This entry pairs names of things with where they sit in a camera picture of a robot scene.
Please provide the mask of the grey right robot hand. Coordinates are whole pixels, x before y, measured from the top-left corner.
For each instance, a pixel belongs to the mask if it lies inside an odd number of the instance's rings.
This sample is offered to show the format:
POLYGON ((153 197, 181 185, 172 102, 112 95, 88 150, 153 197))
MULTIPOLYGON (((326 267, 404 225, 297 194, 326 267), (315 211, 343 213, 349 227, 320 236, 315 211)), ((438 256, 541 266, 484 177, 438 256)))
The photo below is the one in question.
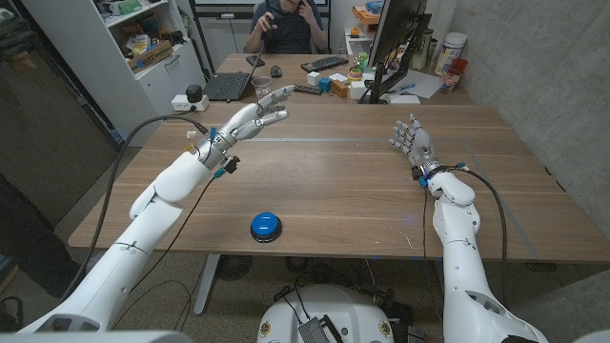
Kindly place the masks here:
POLYGON ((389 143, 407 155, 424 179, 428 180, 442 170, 428 132, 413 114, 409 122, 396 121, 393 130, 395 136, 389 139, 389 143))

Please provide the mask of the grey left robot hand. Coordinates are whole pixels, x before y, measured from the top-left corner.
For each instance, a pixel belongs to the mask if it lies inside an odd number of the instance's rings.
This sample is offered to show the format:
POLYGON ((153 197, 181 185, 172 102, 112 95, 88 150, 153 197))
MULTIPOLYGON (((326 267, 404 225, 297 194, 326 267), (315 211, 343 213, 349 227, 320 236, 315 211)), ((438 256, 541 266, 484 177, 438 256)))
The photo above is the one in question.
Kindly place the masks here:
POLYGON ((214 135, 201 147, 198 160, 212 170, 222 159, 222 154, 238 141, 256 137, 264 127, 282 121, 290 116, 289 112, 279 106, 295 91, 295 85, 289 85, 271 91, 255 103, 245 105, 236 112, 214 135))

